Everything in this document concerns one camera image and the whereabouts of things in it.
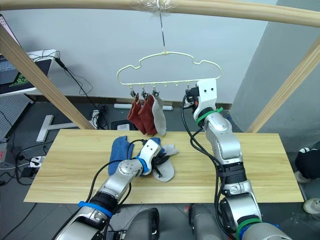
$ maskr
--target wooden pole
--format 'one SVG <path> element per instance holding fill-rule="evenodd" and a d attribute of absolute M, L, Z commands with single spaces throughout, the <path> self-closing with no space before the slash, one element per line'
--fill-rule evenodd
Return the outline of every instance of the wooden pole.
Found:
<path fill-rule="evenodd" d="M 0 25 L 0 53 L 80 129 L 95 129 Z"/>
<path fill-rule="evenodd" d="M 313 43 L 309 51 L 285 80 L 279 90 L 267 103 L 248 128 L 248 133 L 257 133 L 271 116 L 281 107 L 299 85 L 309 76 L 320 62 L 320 36 Z"/>
<path fill-rule="evenodd" d="M 118 9 L 154 12 L 150 0 L 1 0 L 0 9 Z M 164 12 L 253 19 L 320 27 L 320 12 L 235 0 L 171 0 Z"/>

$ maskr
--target wooden tabletop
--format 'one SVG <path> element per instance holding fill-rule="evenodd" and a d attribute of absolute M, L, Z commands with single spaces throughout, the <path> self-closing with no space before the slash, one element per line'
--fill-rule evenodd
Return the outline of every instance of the wooden tabletop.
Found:
<path fill-rule="evenodd" d="M 139 131 L 78 130 L 59 131 L 24 201 L 75 204 L 85 201 L 97 170 L 109 161 L 113 141 L 120 136 L 128 141 L 147 138 Z M 243 154 L 245 171 L 259 203 L 303 202 L 294 173 L 278 134 L 236 133 Z M 203 132 L 198 141 L 211 151 Z M 148 176 L 137 177 L 127 204 L 212 203 L 215 169 L 212 162 L 194 150 L 186 132 L 167 132 L 161 144 L 174 144 L 179 150 L 170 158 L 175 176 L 160 182 Z M 142 145 L 137 142 L 133 156 Z M 108 177 L 103 170 L 95 190 Z"/>

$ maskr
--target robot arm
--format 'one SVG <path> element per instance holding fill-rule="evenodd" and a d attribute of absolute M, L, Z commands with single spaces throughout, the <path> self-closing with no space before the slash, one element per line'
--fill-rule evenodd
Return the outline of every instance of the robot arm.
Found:
<path fill-rule="evenodd" d="M 235 233 L 250 226 L 243 240 L 291 240 L 275 226 L 261 222 L 262 216 L 247 179 L 239 140 L 232 132 L 231 123 L 216 109 L 217 85 L 215 79 L 202 79 L 196 87 L 186 90 L 186 106 L 193 106 L 193 118 L 203 127 L 219 163 L 218 176 L 223 179 L 220 201 L 224 229 Z"/>
<path fill-rule="evenodd" d="M 129 183 L 135 177 L 151 172 L 152 160 L 160 150 L 161 147 L 149 139 L 139 156 L 121 161 L 116 172 L 108 177 L 90 201 L 79 203 L 81 208 L 67 220 L 53 240 L 102 240 L 101 231 L 108 229 Z"/>

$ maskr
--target white plastic hanger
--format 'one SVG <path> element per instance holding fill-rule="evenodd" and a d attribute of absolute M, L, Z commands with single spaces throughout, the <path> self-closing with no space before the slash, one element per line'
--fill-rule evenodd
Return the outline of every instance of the white plastic hanger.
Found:
<path fill-rule="evenodd" d="M 138 70 L 142 67 L 142 61 L 146 60 L 146 59 L 149 59 L 149 58 L 153 58 L 153 57 L 157 57 L 157 56 L 161 56 L 161 55 L 170 55 L 170 54 L 174 54 L 174 55 L 182 55 L 182 56 L 186 56 L 186 57 L 189 57 L 192 59 L 192 63 L 195 64 L 195 65 L 200 65 L 202 63 L 208 63 L 208 64 L 212 64 L 214 66 L 216 66 L 218 69 L 219 69 L 219 76 L 217 77 L 211 77 L 211 79 L 219 79 L 220 76 L 221 76 L 221 68 L 218 64 L 216 64 L 215 62 L 213 61 L 209 61 L 209 60 L 201 60 L 200 62 L 196 62 L 195 61 L 195 58 L 190 55 L 190 54 L 187 54 L 187 53 L 183 53 L 183 52 L 176 52 L 176 51 L 166 51 L 166 44 L 165 44 L 165 37 L 164 37 L 164 28 L 163 28 L 163 23 L 162 23 L 162 15 L 161 15 L 161 9 L 160 9 L 160 5 L 159 5 L 159 0 L 157 0 L 157 7 L 158 7 L 158 10 L 159 10 L 159 14 L 160 14 L 160 23 L 161 23 L 161 32 L 162 32 L 162 41 L 163 41 L 163 47 L 164 47 L 164 51 L 163 52 L 160 52 L 160 53 L 156 53 L 156 54 L 152 54 L 152 55 L 149 55 L 149 56 L 145 56 L 143 58 L 141 58 L 138 62 L 138 66 L 133 66 L 133 65 L 127 65 L 127 66 L 124 66 L 122 68 L 119 69 L 119 71 L 116 73 L 116 79 L 118 80 L 118 82 L 122 85 L 129 85 L 130 88 L 132 88 L 133 85 L 140 85 L 140 86 L 144 86 L 144 85 L 147 85 L 147 84 L 151 84 L 154 88 L 156 86 L 156 84 L 164 84 L 164 86 L 166 87 L 167 84 L 169 83 L 174 83 L 176 84 L 176 86 L 178 85 L 178 83 L 187 83 L 189 85 L 190 82 L 195 82 L 195 81 L 199 81 L 199 79 L 191 79 L 191 80 L 177 80 L 177 81 L 153 81 L 153 82 L 130 82 L 130 83 L 123 83 L 120 81 L 119 79 L 119 74 L 127 69 L 127 68 L 133 68 L 135 70 Z"/>

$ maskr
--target red cloth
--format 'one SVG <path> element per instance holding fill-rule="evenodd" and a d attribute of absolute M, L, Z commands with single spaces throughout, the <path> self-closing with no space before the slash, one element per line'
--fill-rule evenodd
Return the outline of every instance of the red cloth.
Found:
<path fill-rule="evenodd" d="M 146 133 L 149 135 L 155 135 L 157 133 L 154 115 L 152 114 L 152 106 L 154 104 L 154 98 L 152 95 L 148 95 L 148 98 L 144 101 L 144 105 L 141 110 L 138 112 L 140 119 L 144 125 Z"/>
<path fill-rule="evenodd" d="M 138 112 L 140 110 L 141 110 L 140 101 L 138 100 L 138 103 L 137 103 L 136 100 L 133 100 L 131 109 L 128 115 L 128 120 L 132 122 L 136 126 L 136 128 L 140 130 L 140 132 L 142 132 L 143 134 L 146 134 L 147 132 L 146 132 L 145 126 L 141 121 L 140 116 L 138 115 Z"/>

